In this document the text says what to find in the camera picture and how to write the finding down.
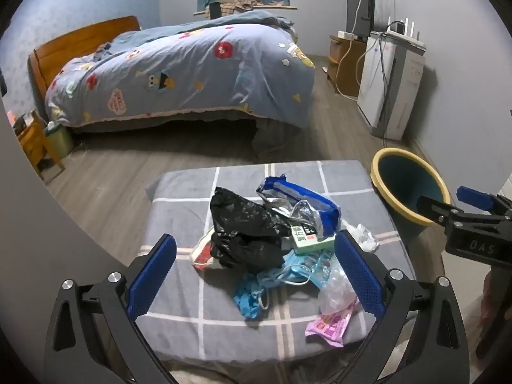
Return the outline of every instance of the blue wall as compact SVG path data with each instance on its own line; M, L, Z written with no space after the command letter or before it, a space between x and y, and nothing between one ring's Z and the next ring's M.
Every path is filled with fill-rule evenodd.
M37 46L89 24L135 15L142 28L161 25L158 0L24 0L0 40L0 65L9 89L5 110L35 108L27 58Z

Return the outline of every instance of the black plastic bag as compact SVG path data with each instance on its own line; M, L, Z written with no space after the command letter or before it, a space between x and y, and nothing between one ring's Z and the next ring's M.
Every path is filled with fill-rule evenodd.
M282 266L281 237L291 236L283 217L221 187L215 189L210 210L215 230L210 254L223 266L251 274Z

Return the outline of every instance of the pink wrapper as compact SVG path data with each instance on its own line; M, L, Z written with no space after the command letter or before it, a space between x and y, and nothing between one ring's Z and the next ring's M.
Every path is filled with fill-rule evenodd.
M327 316L320 315L318 319L309 322L306 327L305 335L320 335L329 345L341 348L343 346L343 334L349 324L357 301L356 299L346 309L335 314Z

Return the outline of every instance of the television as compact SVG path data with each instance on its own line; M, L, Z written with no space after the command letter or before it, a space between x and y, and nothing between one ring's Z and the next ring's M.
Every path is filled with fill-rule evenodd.
M361 0L359 11L356 11L359 5L359 0L347 0L347 32L352 32L360 38L370 37L370 32L375 30L375 0Z

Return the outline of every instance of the trash can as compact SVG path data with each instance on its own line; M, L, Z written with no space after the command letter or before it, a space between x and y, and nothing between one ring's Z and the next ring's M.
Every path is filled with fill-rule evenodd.
M450 193L436 170L422 158L400 148L384 148L373 157L371 179L406 247L435 223L417 213L421 195L450 203Z
M73 139L69 131L60 123L48 124L44 129L44 135L60 159L66 157L73 149Z

